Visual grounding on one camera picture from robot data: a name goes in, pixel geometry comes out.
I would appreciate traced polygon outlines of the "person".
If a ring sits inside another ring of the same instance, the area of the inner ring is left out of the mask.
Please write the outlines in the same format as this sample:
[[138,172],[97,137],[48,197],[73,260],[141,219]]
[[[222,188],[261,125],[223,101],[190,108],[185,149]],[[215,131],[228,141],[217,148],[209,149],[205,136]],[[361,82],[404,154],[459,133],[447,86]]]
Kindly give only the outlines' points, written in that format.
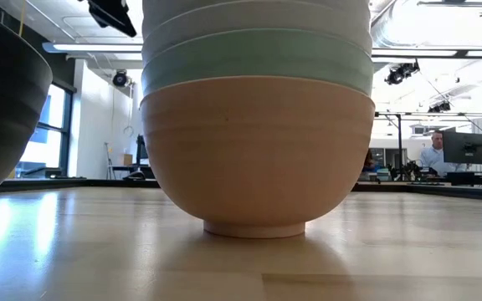
[[448,172],[466,171],[465,164],[448,163],[444,160],[443,137],[442,131],[433,132],[431,136],[432,145],[422,149],[420,153],[420,166],[433,169],[441,177],[446,177]]

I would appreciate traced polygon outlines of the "long ceiling light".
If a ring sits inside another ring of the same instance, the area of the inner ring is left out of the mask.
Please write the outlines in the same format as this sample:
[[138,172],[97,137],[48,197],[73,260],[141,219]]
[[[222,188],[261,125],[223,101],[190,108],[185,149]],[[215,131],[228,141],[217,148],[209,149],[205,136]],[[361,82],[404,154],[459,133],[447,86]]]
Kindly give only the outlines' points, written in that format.
[[102,43],[42,43],[48,53],[113,53],[136,54],[142,50],[141,44],[102,44]]
[[372,51],[373,58],[401,59],[482,59],[482,49],[389,49],[377,48]]

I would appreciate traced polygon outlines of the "black ceiling track device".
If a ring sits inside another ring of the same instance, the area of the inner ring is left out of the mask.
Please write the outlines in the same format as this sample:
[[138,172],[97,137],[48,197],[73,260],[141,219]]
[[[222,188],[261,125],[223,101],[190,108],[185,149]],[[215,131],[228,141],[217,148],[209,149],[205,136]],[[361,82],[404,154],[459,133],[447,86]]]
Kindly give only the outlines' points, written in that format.
[[389,74],[384,79],[384,82],[388,85],[401,84],[405,79],[411,77],[419,70],[420,66],[417,60],[415,60],[413,63],[394,65],[389,69]]

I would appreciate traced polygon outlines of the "black bowl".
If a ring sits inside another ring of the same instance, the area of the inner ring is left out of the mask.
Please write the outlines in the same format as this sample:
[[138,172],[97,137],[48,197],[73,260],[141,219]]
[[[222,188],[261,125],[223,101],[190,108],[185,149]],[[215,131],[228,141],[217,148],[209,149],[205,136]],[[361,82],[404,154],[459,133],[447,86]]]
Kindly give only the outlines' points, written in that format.
[[0,184],[23,155],[52,80],[42,55],[0,23]]

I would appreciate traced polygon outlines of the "black computer monitor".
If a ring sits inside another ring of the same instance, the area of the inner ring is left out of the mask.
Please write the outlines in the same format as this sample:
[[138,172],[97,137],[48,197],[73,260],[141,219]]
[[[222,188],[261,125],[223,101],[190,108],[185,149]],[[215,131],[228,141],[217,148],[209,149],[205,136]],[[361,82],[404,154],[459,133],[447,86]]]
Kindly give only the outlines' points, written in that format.
[[136,164],[138,166],[144,166],[149,164],[149,158],[146,151],[146,144],[143,135],[138,135],[136,139],[137,150],[136,150]]

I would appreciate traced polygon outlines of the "black desk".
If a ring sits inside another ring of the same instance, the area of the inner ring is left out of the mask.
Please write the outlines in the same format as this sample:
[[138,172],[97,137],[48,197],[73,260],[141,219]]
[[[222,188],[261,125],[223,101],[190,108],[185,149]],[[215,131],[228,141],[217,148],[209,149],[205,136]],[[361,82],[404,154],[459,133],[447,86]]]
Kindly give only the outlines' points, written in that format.
[[144,181],[155,180],[155,175],[149,166],[108,166],[106,172],[107,180],[132,180]]
[[448,172],[445,179],[452,186],[482,185],[482,171]]

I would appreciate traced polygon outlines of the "black monitor on arm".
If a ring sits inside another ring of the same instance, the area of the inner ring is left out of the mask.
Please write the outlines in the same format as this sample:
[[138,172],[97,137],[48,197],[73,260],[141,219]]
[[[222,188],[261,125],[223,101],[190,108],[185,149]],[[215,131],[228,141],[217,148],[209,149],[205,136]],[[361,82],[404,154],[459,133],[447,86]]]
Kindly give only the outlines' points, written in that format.
[[482,135],[445,131],[444,161],[455,164],[482,165]]

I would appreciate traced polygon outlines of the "round black ceiling device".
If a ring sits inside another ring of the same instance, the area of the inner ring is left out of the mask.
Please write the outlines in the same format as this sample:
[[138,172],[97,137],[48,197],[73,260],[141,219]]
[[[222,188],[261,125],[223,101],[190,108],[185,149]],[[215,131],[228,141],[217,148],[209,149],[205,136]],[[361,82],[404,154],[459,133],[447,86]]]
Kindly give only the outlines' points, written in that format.
[[127,75],[125,69],[118,69],[112,78],[112,84],[116,87],[127,87],[131,83],[131,79]]

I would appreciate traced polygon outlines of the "peach bowl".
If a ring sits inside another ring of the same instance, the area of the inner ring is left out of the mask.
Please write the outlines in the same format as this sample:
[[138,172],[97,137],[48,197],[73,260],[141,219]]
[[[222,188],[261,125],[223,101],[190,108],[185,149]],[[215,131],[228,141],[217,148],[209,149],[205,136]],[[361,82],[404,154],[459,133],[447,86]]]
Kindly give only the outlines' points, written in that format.
[[346,86],[273,76],[194,80],[141,102],[161,189],[206,231],[250,238],[299,235],[344,200],[374,113]]

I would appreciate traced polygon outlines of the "window with dark frame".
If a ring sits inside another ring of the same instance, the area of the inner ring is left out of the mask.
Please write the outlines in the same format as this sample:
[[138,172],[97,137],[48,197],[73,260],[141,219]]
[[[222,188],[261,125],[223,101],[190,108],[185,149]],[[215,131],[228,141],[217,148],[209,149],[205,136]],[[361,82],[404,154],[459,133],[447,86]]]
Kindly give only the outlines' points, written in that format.
[[66,175],[73,93],[56,84],[42,108],[39,122],[16,165],[17,178],[50,178]]

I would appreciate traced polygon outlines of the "mint green bowl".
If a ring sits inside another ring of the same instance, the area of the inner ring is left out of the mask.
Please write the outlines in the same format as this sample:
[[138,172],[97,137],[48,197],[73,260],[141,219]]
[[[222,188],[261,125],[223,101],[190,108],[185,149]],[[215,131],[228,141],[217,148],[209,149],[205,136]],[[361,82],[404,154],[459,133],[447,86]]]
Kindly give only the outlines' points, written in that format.
[[169,85],[229,76],[282,76],[372,93],[371,56],[341,38],[297,29],[243,29],[190,39],[144,59],[144,95]]

